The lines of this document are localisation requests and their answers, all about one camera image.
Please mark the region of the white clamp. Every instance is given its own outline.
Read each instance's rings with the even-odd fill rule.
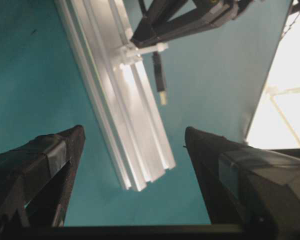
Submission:
[[[120,47],[120,55],[122,58],[122,63],[124,65],[131,65],[142,60],[140,55],[148,54],[153,52],[162,52],[168,48],[168,44],[164,42],[159,42],[154,46],[148,46],[144,48],[137,48],[133,44],[127,44]]]

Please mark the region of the black cable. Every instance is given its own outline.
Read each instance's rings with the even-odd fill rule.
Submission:
[[[142,15],[145,17],[147,15],[147,9],[144,0],[139,0],[139,6],[142,12]]]
[[[285,35],[292,29],[292,26],[296,23],[298,17],[300,16],[300,11],[298,13],[298,15],[295,17],[295,19],[293,20],[293,22],[289,25],[287,31],[285,31],[283,34],[282,34],[282,37],[281,37],[281,40],[285,37]]]

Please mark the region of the black metal frame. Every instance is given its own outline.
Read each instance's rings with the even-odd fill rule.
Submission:
[[[188,0],[153,0],[146,10],[139,0],[142,19],[131,41],[144,48],[159,42],[218,28],[227,21],[240,16],[253,0],[193,0],[193,9],[170,20]]]

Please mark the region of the teal backdrop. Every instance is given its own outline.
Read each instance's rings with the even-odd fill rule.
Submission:
[[[119,185],[54,2],[0,0],[0,153],[81,124],[86,143],[67,226],[209,224],[185,128],[244,139],[290,2],[256,1],[236,21],[169,43],[162,53],[168,105],[159,111],[177,165],[133,192]],[[138,3],[125,4],[135,28]],[[150,56],[144,64],[155,90]]]

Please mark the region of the teal wall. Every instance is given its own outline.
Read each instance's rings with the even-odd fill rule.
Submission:
[[[137,1],[125,3],[135,27]],[[184,130],[194,126],[242,141],[289,3],[256,2],[222,28],[169,44],[162,54],[168,105],[159,111],[177,167],[133,192],[120,188],[53,1],[0,0],[0,152],[81,124],[86,143],[66,225],[209,223],[182,147]],[[150,56],[144,64],[153,84]]]

